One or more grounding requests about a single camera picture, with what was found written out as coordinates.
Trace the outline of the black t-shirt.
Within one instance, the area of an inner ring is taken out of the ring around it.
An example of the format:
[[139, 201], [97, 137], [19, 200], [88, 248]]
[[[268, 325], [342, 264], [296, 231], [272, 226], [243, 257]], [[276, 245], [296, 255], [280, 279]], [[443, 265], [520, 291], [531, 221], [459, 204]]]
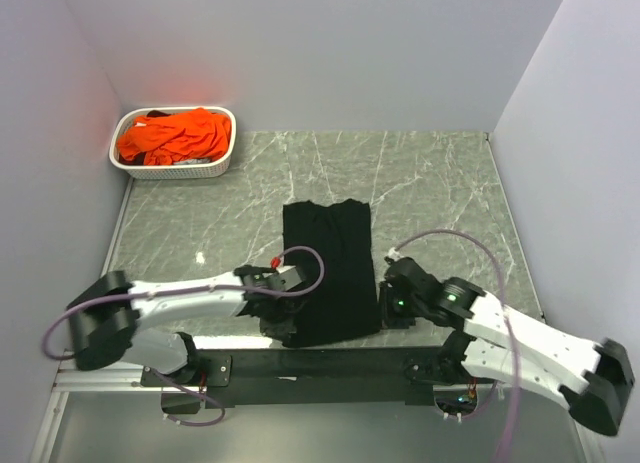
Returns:
[[283, 207], [286, 249], [310, 247], [324, 262], [320, 285], [298, 300], [295, 332], [286, 348], [340, 343], [374, 335], [381, 330], [374, 264], [371, 254], [371, 210], [348, 199], [330, 206], [310, 201]]

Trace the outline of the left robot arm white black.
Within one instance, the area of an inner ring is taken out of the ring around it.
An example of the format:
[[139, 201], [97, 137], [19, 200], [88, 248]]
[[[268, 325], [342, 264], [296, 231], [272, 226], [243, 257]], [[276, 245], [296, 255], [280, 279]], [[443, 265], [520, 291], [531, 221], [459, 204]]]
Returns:
[[215, 277], [165, 283], [130, 282], [124, 272], [110, 272], [67, 307], [70, 358], [80, 371], [126, 362], [186, 385], [208, 365], [191, 335], [167, 332], [165, 326], [203, 317], [286, 323], [307, 285], [303, 271], [290, 265], [245, 265]]

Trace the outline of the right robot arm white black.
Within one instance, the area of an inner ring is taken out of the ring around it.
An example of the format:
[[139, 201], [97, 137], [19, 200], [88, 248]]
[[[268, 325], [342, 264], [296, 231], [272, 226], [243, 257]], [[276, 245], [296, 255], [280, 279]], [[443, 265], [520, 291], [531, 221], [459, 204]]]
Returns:
[[423, 318], [452, 330], [435, 356], [406, 364], [410, 380], [510, 383], [518, 373], [522, 389], [557, 403], [580, 425], [604, 436], [619, 433], [635, 377], [618, 342], [559, 331], [460, 278], [394, 278], [381, 283], [379, 301], [388, 320]]

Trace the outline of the black base beam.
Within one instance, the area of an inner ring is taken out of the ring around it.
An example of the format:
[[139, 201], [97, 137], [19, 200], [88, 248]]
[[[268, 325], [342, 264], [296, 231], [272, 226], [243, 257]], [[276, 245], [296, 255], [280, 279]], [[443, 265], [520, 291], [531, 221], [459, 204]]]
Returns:
[[206, 393], [225, 407], [403, 402], [431, 405], [435, 386], [472, 377], [438, 347], [202, 350]]

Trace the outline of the orange t-shirt in basket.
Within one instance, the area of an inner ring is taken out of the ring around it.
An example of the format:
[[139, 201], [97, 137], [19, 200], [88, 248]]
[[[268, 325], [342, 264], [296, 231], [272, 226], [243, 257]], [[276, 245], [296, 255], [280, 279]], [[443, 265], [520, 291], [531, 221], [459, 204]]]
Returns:
[[119, 162], [137, 166], [214, 162], [229, 150], [232, 129], [229, 116], [202, 107], [176, 114], [153, 110], [135, 117], [117, 138]]

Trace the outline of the white plastic laundry basket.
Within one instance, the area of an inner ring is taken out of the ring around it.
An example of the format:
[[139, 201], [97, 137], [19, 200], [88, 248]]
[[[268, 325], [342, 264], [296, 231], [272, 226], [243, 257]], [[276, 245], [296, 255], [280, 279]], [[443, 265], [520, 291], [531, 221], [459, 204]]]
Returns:
[[160, 107], [160, 108], [141, 108], [127, 113], [118, 123], [116, 130], [111, 139], [109, 158], [111, 163], [127, 173], [130, 176], [141, 180], [170, 180], [170, 179], [190, 179], [190, 178], [213, 178], [222, 175], [229, 167], [231, 154], [234, 149], [237, 122], [235, 115], [228, 109], [216, 106], [204, 106], [202, 108], [214, 112], [222, 113], [230, 117], [233, 124], [231, 132], [230, 147], [227, 153], [217, 161], [205, 163], [203, 160], [187, 161], [185, 163], [179, 163], [172, 166], [137, 166], [137, 165], [125, 165], [119, 162], [119, 153], [116, 149], [116, 140], [126, 130], [128, 130], [133, 123], [133, 120], [137, 116], [147, 115], [153, 110], [159, 110], [163, 113], [176, 114], [183, 113], [189, 110], [193, 110], [200, 107]]

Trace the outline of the aluminium rail frame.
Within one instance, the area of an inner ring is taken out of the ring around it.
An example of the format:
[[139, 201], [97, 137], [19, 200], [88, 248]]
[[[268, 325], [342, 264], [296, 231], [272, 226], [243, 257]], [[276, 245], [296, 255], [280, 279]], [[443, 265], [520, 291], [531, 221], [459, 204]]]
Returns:
[[92, 372], [77, 370], [71, 362], [60, 363], [29, 461], [49, 461], [72, 393], [123, 393], [137, 390], [142, 373], [142, 366], [130, 363], [116, 363]]

